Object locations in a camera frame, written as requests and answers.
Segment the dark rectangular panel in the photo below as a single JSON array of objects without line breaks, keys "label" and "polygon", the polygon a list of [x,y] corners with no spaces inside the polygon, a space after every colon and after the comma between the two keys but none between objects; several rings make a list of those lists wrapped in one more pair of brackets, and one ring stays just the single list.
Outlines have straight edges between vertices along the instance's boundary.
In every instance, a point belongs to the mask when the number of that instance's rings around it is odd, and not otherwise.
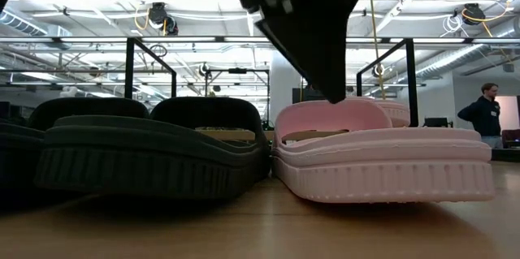
[{"label": "dark rectangular panel", "polygon": [[302,101],[320,101],[326,98],[318,91],[310,88],[294,88],[292,90],[292,103]]}]

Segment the person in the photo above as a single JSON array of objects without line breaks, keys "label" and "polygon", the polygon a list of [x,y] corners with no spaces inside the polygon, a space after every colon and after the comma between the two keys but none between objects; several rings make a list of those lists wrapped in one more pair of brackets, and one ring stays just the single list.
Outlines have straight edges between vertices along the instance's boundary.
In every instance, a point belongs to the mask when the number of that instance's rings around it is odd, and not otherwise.
[{"label": "person", "polygon": [[492,149],[502,149],[500,114],[496,101],[498,85],[486,83],[481,88],[482,96],[457,113],[457,117],[472,123],[483,143]]}]

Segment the pink rubber slide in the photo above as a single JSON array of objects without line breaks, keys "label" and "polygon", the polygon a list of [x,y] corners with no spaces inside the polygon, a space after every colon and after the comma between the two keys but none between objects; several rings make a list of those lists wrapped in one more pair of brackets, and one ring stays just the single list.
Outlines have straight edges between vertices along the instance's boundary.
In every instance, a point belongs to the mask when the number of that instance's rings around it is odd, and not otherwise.
[{"label": "pink rubber slide", "polygon": [[[342,132],[296,136],[300,132]],[[304,101],[275,121],[274,174],[322,203],[489,201],[491,148],[477,132],[394,127],[375,99]]]},{"label": "pink rubber slide", "polygon": [[410,109],[408,106],[389,100],[375,100],[392,121],[394,127],[408,127],[410,125]]}]

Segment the small black metal gantry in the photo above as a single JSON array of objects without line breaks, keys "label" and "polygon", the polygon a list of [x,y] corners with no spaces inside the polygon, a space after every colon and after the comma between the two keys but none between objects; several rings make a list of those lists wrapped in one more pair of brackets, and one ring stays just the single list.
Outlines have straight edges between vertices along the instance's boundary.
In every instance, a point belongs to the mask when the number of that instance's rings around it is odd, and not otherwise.
[{"label": "small black metal gantry", "polygon": [[[266,74],[266,80],[259,76],[259,73]],[[243,68],[243,67],[233,67],[228,69],[211,69],[207,68],[204,72],[204,93],[205,96],[209,96],[209,86],[219,78],[222,73],[228,73],[233,75],[244,75],[247,73],[253,73],[257,76],[264,86],[266,86],[266,112],[265,112],[265,120],[267,122],[270,121],[270,104],[271,104],[271,85],[270,85],[270,70],[269,69],[253,69],[253,68]]]}]

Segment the silver ventilation duct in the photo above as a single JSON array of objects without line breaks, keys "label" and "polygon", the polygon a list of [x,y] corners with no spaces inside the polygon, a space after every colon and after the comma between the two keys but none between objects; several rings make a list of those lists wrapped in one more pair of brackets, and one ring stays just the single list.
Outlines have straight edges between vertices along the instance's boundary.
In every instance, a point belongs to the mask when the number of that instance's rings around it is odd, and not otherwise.
[{"label": "silver ventilation duct", "polygon": [[7,9],[0,13],[0,24],[16,29],[30,37],[70,37],[72,35],[62,26],[32,22]]},{"label": "silver ventilation duct", "polygon": [[499,24],[492,31],[494,37],[474,38],[469,45],[456,50],[446,50],[418,64],[416,77],[428,79],[452,71],[482,58],[493,45],[520,44],[520,15]]}]

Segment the black rubber slide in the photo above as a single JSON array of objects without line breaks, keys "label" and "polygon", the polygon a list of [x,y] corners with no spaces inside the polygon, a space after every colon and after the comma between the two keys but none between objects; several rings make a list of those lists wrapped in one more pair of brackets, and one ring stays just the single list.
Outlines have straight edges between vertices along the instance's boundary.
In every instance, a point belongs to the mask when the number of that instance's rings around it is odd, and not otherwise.
[{"label": "black rubber slide", "polygon": [[147,108],[138,101],[108,97],[65,97],[41,103],[27,120],[8,117],[0,111],[0,192],[31,189],[45,133],[58,119],[75,115],[121,116],[143,119]]},{"label": "black rubber slide", "polygon": [[258,110],[230,97],[176,97],[150,116],[77,115],[45,132],[34,182],[80,192],[219,200],[265,179]]}]

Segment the wooden shelf with black frame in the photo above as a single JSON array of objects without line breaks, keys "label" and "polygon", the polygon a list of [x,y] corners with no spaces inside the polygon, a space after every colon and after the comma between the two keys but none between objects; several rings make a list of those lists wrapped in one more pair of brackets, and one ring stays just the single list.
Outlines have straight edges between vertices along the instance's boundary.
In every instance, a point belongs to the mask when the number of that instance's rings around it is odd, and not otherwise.
[{"label": "wooden shelf with black frame", "polygon": [[[395,52],[398,48],[401,48],[403,45],[406,45],[406,49],[407,49],[407,57],[411,56],[411,52],[408,51],[408,48],[413,48],[414,44],[412,42],[411,39],[404,39],[402,41],[400,41],[399,43],[397,43],[394,47],[392,47],[386,54],[384,54],[382,57],[379,57],[376,59],[376,62],[378,62],[379,60],[383,60],[384,58],[386,58],[387,56],[389,56],[391,53]],[[133,64],[133,61],[134,61],[134,54],[136,53],[135,51],[135,47],[134,46],[137,46],[139,49],[141,49],[142,52],[144,52],[145,54],[148,54],[155,62],[159,63],[165,70],[166,72],[170,73],[171,75],[171,80],[169,83],[158,83],[158,84],[152,84],[150,82],[145,82],[145,83],[142,83],[142,84],[137,84],[133,81],[133,76],[135,73],[137,72],[146,72],[146,71],[135,71],[134,70],[134,64]],[[132,98],[132,93],[131,93],[131,86],[133,86],[134,84],[137,84],[137,85],[143,85],[143,86],[159,86],[159,85],[166,85],[168,87],[170,87],[171,89],[171,98],[174,98],[176,97],[176,90],[177,90],[177,81],[176,81],[176,72],[173,70],[172,67],[170,67],[166,62],[163,61],[162,58],[160,58],[159,56],[157,56],[149,47],[147,47],[145,44],[143,44],[143,42],[141,41],[140,38],[138,37],[129,37],[129,38],[126,38],[126,60],[125,60],[125,82],[124,82],[124,98]],[[369,84],[363,84],[361,79],[362,79],[362,74],[364,73],[363,71],[360,71],[360,73],[357,74],[357,82],[356,82],[356,85],[357,85],[357,88],[356,88],[356,92],[357,92],[357,97],[360,97],[362,95],[362,86],[365,85],[365,86],[368,86]],[[380,88],[381,88],[381,92],[384,93],[384,88],[385,87],[406,87],[408,90],[409,90],[409,93],[411,92],[412,93],[412,98],[414,98],[415,101],[411,101],[411,111],[410,111],[410,120],[411,120],[411,123],[412,123],[412,126],[417,126],[417,111],[418,111],[418,105],[417,104],[412,104],[412,103],[416,103],[417,102],[417,87],[418,85],[416,84],[416,81],[413,80],[412,81],[412,88],[410,88],[410,84],[388,84],[388,85],[384,85],[383,83],[380,84]],[[219,138],[219,139],[222,139],[222,140],[253,140],[254,139],[254,134],[253,133],[248,133],[246,131],[231,131],[231,130],[202,130],[200,131],[200,133],[205,133],[207,134],[208,136],[213,136],[214,138]],[[327,135],[331,135],[333,133],[342,133],[342,132],[300,132],[300,133],[294,133],[293,135],[300,135],[300,136],[304,136],[304,137],[312,137],[312,136],[320,136],[320,134],[322,136],[327,136]],[[266,130],[264,131],[263,135],[270,141],[273,141],[275,139],[275,132],[273,130]]]}]

